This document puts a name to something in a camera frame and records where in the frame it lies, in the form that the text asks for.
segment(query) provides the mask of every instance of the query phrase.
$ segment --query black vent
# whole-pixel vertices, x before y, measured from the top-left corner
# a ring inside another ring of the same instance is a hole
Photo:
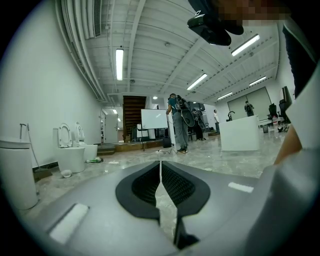
[[[160,183],[159,166],[155,166],[132,183],[132,192],[146,203],[156,206],[156,190]]]
[[[195,186],[183,176],[162,165],[162,182],[173,203],[178,206],[194,192]]]
[[[101,8],[102,8],[102,0],[94,0],[93,29],[94,29],[95,38],[101,36]]]

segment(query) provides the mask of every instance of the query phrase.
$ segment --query ceiling light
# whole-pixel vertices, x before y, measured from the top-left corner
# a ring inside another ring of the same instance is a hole
[[[240,45],[237,49],[231,52],[232,56],[236,56],[238,53],[242,52],[244,49],[252,45],[254,42],[258,41],[260,39],[260,36],[256,34],[254,37]]]
[[[253,85],[255,85],[255,84],[257,84],[257,83],[261,82],[262,80],[265,80],[266,78],[267,78],[267,77],[266,77],[266,76],[264,76],[264,77],[262,77],[262,78],[258,79],[257,81],[254,81],[254,82],[250,83],[250,84],[249,84],[249,86],[253,86]]]
[[[117,49],[115,51],[115,65],[116,65],[116,79],[122,81],[123,79],[123,65],[124,65],[124,50]]]
[[[223,98],[225,98],[225,97],[227,97],[227,96],[229,96],[229,95],[231,95],[231,94],[233,94],[233,92],[230,92],[230,93],[228,93],[228,94],[226,94],[226,95],[223,95],[223,96],[217,98],[217,100],[221,100],[221,99],[223,99]]]
[[[187,90],[191,90],[193,87],[195,87],[197,84],[199,84],[203,79],[205,79],[208,75],[204,73],[200,78],[198,78],[193,84],[191,84]]]

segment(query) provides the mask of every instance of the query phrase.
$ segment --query toilet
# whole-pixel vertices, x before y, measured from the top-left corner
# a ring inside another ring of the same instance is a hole
[[[85,143],[85,133],[79,122],[75,123],[75,140],[73,141],[73,147],[84,148],[83,160],[94,160],[97,157],[98,145],[87,145]]]
[[[71,131],[66,123],[53,129],[53,147],[60,171],[81,173],[85,170],[85,148],[72,147]]]

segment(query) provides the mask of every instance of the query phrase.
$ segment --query toilet bowl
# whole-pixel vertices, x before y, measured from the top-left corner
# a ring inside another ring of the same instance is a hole
[[[81,173],[85,170],[85,148],[72,147],[71,132],[67,124],[62,123],[59,128],[53,129],[53,147],[60,171]]]
[[[73,147],[84,148],[83,160],[93,160],[97,157],[98,145],[87,145],[85,143],[85,133],[79,122],[75,123],[75,140],[73,141]]]

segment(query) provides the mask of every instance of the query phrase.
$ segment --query desk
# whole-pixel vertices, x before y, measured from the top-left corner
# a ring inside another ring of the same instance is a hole
[[[264,125],[268,125],[268,124],[272,124],[272,120],[262,120],[262,121],[259,121],[259,128],[261,126],[264,126]]]
[[[256,115],[222,122],[219,125],[223,151],[255,151],[260,149],[259,122]]]

